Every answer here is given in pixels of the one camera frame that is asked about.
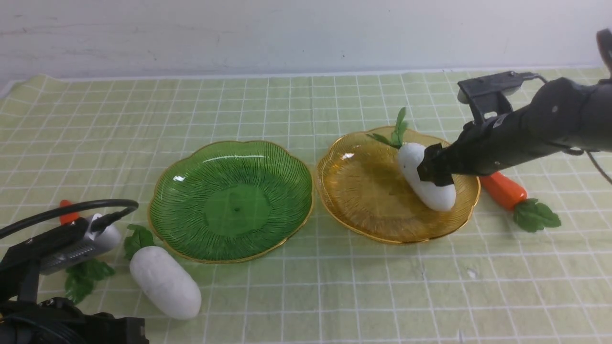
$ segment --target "white wall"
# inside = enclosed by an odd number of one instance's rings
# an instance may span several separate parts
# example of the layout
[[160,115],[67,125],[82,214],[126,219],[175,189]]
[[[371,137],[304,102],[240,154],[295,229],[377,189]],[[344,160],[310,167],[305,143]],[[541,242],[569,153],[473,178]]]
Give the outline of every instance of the white wall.
[[611,0],[2,0],[0,81],[600,64]]

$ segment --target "green glass plate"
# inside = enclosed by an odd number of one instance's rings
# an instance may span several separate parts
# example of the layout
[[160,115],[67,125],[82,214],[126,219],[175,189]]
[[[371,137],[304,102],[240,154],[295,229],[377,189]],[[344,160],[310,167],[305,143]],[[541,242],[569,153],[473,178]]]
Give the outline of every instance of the green glass plate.
[[172,251],[202,263],[260,257],[307,221],[313,177],[267,141],[221,141],[170,166],[149,204],[153,232]]

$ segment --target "gold plate rim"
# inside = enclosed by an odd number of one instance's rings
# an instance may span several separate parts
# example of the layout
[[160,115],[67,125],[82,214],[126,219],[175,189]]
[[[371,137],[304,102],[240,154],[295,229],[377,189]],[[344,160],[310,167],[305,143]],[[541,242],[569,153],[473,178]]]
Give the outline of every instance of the gold plate rim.
[[[184,162],[186,160],[192,159],[197,153],[199,153],[200,151],[202,151],[203,149],[209,148],[215,144],[219,144],[219,143],[240,143],[240,144],[247,144],[247,143],[260,143],[260,142],[265,142],[265,143],[269,143],[272,144],[280,149],[282,149],[286,154],[288,154],[290,157],[296,159],[297,161],[299,161],[304,167],[306,167],[306,169],[308,170],[308,173],[310,175],[310,209],[308,210],[308,213],[306,214],[306,216],[304,217],[304,221],[302,221],[302,223],[300,223],[300,225],[298,225],[296,227],[296,229],[291,232],[290,234],[288,234],[283,240],[281,240],[280,242],[278,242],[276,245],[274,245],[273,247],[257,253],[256,255],[252,255],[252,256],[248,256],[245,258],[239,258],[236,260],[199,260],[196,258],[192,258],[189,257],[187,255],[184,255],[183,253],[180,253],[178,251],[176,251],[174,248],[172,248],[172,246],[169,245],[169,243],[167,243],[166,240],[162,239],[161,236],[159,235],[159,233],[157,232],[157,229],[155,229],[155,226],[153,225],[153,222],[151,221],[151,204],[153,202],[153,199],[155,199],[155,195],[157,194],[157,188],[159,187],[160,181],[162,179],[162,177],[166,174],[166,172],[168,172],[168,170],[176,165],[178,165],[181,162]],[[147,221],[149,222],[149,227],[151,229],[151,231],[153,232],[153,234],[155,234],[155,236],[157,237],[157,239],[160,239],[161,242],[163,243],[163,245],[173,254],[184,258],[186,260],[189,261],[194,261],[196,263],[203,263],[203,264],[233,264],[233,263],[243,263],[245,261],[251,261],[251,260],[255,260],[257,258],[261,258],[264,255],[267,255],[268,253],[276,250],[277,248],[281,247],[284,243],[287,242],[287,240],[289,240],[291,237],[293,237],[299,230],[301,230],[306,223],[308,222],[308,220],[310,219],[312,212],[315,208],[315,189],[316,189],[316,182],[315,182],[315,176],[313,174],[313,172],[311,171],[310,167],[308,167],[308,164],[306,164],[304,161],[302,161],[302,159],[296,157],[295,155],[291,154],[285,147],[271,142],[271,141],[266,141],[266,140],[250,140],[250,141],[238,141],[238,140],[223,140],[223,141],[215,141],[215,142],[211,142],[207,145],[202,146],[201,148],[197,149],[196,151],[194,151],[193,153],[191,153],[188,157],[184,157],[183,159],[180,159],[174,163],[172,163],[170,166],[166,167],[164,169],[164,171],[160,174],[160,176],[157,178],[157,182],[155,183],[155,189],[153,190],[153,197],[151,198],[151,201],[149,202],[149,205],[147,206]]]
[[[439,238],[441,238],[441,237],[448,236],[448,235],[450,235],[450,234],[452,234],[452,233],[454,233],[454,232],[456,232],[456,231],[460,230],[461,228],[463,228],[463,227],[464,227],[464,226],[465,226],[465,225],[466,225],[466,224],[467,224],[467,223],[470,221],[470,219],[472,218],[472,216],[474,215],[474,208],[476,208],[476,205],[478,204],[478,201],[480,200],[480,193],[481,193],[482,189],[481,189],[481,185],[480,185],[480,179],[479,179],[478,177],[476,177],[476,176],[474,176],[474,178],[476,179],[476,184],[478,185],[478,190],[477,190],[477,193],[476,193],[476,199],[474,200],[474,204],[472,204],[472,206],[471,206],[471,208],[470,208],[470,210],[469,210],[469,213],[468,213],[468,216],[466,217],[466,220],[465,220],[465,221],[464,221],[464,222],[463,222],[461,225],[457,226],[457,228],[456,228],[456,229],[454,229],[454,230],[452,230],[452,231],[449,231],[448,233],[444,233],[444,234],[442,234],[442,235],[438,235],[438,236],[428,237],[428,238],[423,239],[423,240],[399,241],[399,240],[385,239],[384,237],[380,237],[380,236],[375,236],[375,235],[372,235],[372,234],[370,234],[370,233],[366,233],[366,232],[364,232],[364,231],[362,231],[362,230],[360,230],[360,229],[358,229],[358,228],[355,228],[355,227],[353,227],[353,226],[349,225],[348,223],[346,223],[346,222],[344,222],[344,221],[340,220],[340,219],[339,219],[339,218],[338,218],[338,217],[337,217],[337,216],[334,214],[334,212],[332,212],[332,211],[331,211],[331,209],[329,209],[329,206],[327,206],[327,202],[325,202],[325,200],[323,199],[323,191],[324,191],[324,187],[323,187],[323,185],[322,185],[323,183],[322,183],[322,180],[321,180],[321,178],[320,178],[320,171],[323,169],[323,168],[322,168],[323,161],[324,161],[324,160],[325,160],[325,158],[326,158],[326,157],[327,157],[327,156],[330,154],[330,152],[333,150],[334,146],[335,146],[335,145],[336,145],[338,142],[340,142],[341,140],[344,140],[346,137],[348,137],[348,136],[350,136],[350,135],[362,135],[362,134],[372,133],[372,132],[375,132],[375,131],[377,131],[377,130],[381,130],[381,129],[392,129],[392,128],[394,128],[394,126],[392,126],[392,125],[384,125],[384,126],[382,126],[382,127],[377,127],[377,128],[370,129],[370,130],[362,130],[362,131],[358,131],[358,132],[351,132],[351,133],[348,133],[348,134],[346,134],[346,135],[341,136],[340,138],[338,138],[337,140],[335,140],[335,141],[334,141],[334,143],[332,143],[332,144],[329,146],[329,149],[327,150],[327,152],[325,153],[325,155],[323,156],[323,158],[321,158],[321,159],[319,160],[319,162],[316,164],[316,170],[315,170],[315,174],[316,174],[316,183],[315,183],[315,187],[316,187],[317,193],[319,194],[319,198],[320,198],[320,200],[321,200],[321,203],[322,203],[322,204],[323,204],[323,206],[325,207],[325,210],[327,211],[327,213],[329,213],[329,214],[330,214],[330,215],[331,215],[331,216],[332,216],[332,217],[333,217],[333,218],[334,218],[334,219],[335,219],[335,220],[336,220],[338,223],[340,223],[341,225],[343,225],[343,226],[344,226],[344,227],[346,227],[347,229],[349,229],[349,230],[351,230],[351,231],[353,231],[353,232],[355,232],[355,233],[357,233],[357,234],[359,234],[359,235],[365,236],[365,237],[367,237],[367,238],[369,238],[369,239],[372,239],[372,240],[374,240],[374,241],[381,242],[381,243],[383,243],[383,244],[392,244],[392,245],[409,245],[409,244],[418,244],[418,243],[420,243],[420,242],[427,242],[427,241],[430,241],[430,240],[439,239]],[[433,139],[436,139],[436,140],[442,141],[442,142],[444,142],[445,144],[450,145],[450,143],[449,143],[448,141],[446,141],[446,140],[444,140],[444,139],[442,139],[442,138],[439,138],[439,137],[433,136],[433,135],[423,134],[423,133],[417,132],[416,130],[412,130],[412,129],[406,129],[406,131],[407,131],[407,132],[412,132],[412,133],[415,133],[415,134],[420,135],[420,136],[426,136],[426,137],[429,137],[429,138],[433,138]]]

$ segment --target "grid tablecloth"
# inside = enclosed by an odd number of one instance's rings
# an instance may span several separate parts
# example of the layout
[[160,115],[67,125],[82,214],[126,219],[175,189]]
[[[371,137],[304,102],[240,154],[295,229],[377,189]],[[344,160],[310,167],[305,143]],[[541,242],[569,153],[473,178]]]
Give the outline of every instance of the grid tablecloth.
[[[584,84],[603,69],[541,71]],[[323,77],[61,81],[45,75],[0,100],[0,224],[63,198],[138,200],[118,224],[147,225],[162,171],[218,140],[273,141],[311,168],[339,136],[392,124],[456,139],[471,120],[457,81],[490,72]],[[511,96],[527,104],[541,86]],[[612,155],[597,155],[612,170]],[[151,343],[612,343],[612,187],[586,157],[556,154],[504,171],[563,226],[520,231],[483,191],[470,222],[432,242],[392,246],[344,229],[317,202],[280,249],[241,264],[181,260],[201,287],[201,314],[164,317],[129,274],[122,248],[100,259],[117,274],[85,313],[146,318]],[[51,221],[0,242],[52,228]],[[63,272],[40,300],[63,295]]]

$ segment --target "green leaf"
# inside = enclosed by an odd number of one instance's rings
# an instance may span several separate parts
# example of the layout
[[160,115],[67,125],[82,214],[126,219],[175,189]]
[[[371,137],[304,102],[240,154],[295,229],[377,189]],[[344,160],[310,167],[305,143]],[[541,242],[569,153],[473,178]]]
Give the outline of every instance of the green leaf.
[[525,232],[535,233],[544,229],[542,222],[530,212],[514,212],[514,222]]
[[66,298],[78,305],[85,297],[94,290],[94,281],[86,279],[78,274],[68,274],[64,288]]
[[406,131],[406,129],[408,128],[408,123],[406,122],[402,122],[400,123],[400,127],[398,129],[398,131],[396,132],[397,134],[397,141],[395,142],[395,144],[399,145],[399,147],[401,147],[401,145],[404,143],[404,132]]
[[561,226],[559,216],[535,198],[519,203],[514,208],[513,219],[522,230],[530,233]]
[[547,228],[561,227],[561,219],[546,204],[538,203],[538,214],[542,216],[542,224]]
[[155,246],[153,241],[153,234],[143,226],[139,225],[128,225],[127,229],[134,231],[131,236],[127,237],[123,243],[125,250],[125,258],[132,260],[134,254],[139,249],[147,246]]
[[397,146],[397,143],[401,141],[400,137],[397,135],[396,132],[392,132],[391,133],[391,145],[393,146]]
[[404,122],[404,118],[406,118],[406,107],[400,109],[400,112],[397,114],[397,119],[395,120],[395,132],[400,133],[400,126]]
[[115,270],[103,261],[90,259],[69,267],[66,273],[66,297],[78,304],[91,294],[96,282],[114,275]]
[[386,144],[388,146],[391,146],[391,142],[389,142],[389,140],[386,137],[384,137],[384,136],[382,136],[380,134],[372,133],[371,135],[368,135],[368,136],[373,138],[374,140],[380,142],[380,143],[384,143],[384,144]]
[[84,265],[84,269],[87,272],[86,277],[94,281],[104,280],[115,273],[114,269],[108,264],[96,259],[84,261],[81,264]]

